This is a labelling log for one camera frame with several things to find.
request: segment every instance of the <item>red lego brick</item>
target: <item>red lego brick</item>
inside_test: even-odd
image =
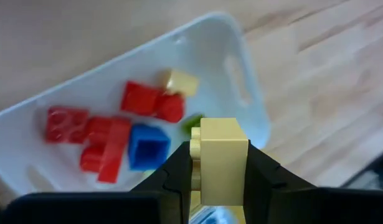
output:
[[[50,143],[82,144],[86,139],[88,110],[53,106],[47,113],[45,139]]]
[[[179,122],[185,111],[184,98],[181,95],[163,94],[156,105],[156,117],[171,123]]]
[[[112,126],[112,118],[94,116],[86,125],[86,134],[91,144],[106,144]]]
[[[83,171],[99,172],[102,164],[104,145],[91,145],[80,156],[80,168]]]
[[[113,118],[108,142],[104,149],[102,165],[97,180],[116,183],[122,155],[129,141],[131,122],[126,118]]]
[[[158,88],[127,81],[121,102],[121,110],[142,116],[155,114],[156,100],[163,91]]]

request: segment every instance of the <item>blue square lego brick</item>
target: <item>blue square lego brick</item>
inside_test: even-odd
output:
[[[170,138],[159,128],[133,125],[128,146],[131,170],[151,170],[162,165],[169,153]]]

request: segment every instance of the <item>wooden table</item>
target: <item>wooden table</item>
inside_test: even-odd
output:
[[[264,151],[328,186],[383,152],[383,0],[0,1],[0,110],[209,11],[244,28]]]

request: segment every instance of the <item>white tray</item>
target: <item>white tray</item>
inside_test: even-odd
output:
[[[98,184],[95,175],[79,169],[84,146],[46,144],[47,108],[86,107],[93,114],[122,114],[159,126],[171,137],[173,152],[186,140],[179,124],[119,112],[126,80],[155,85],[156,72],[168,67],[200,79],[197,95],[187,99],[185,118],[236,117],[252,144],[266,144],[270,124],[242,31],[231,17],[212,13],[0,112],[0,182],[10,191],[0,204],[31,192],[126,191],[138,184],[143,173],[128,170],[126,153],[118,183]]]

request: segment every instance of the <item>wood grain surface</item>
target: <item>wood grain surface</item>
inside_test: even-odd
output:
[[[383,0],[0,0],[0,110],[210,11],[245,31],[265,152],[326,186],[383,153]]]

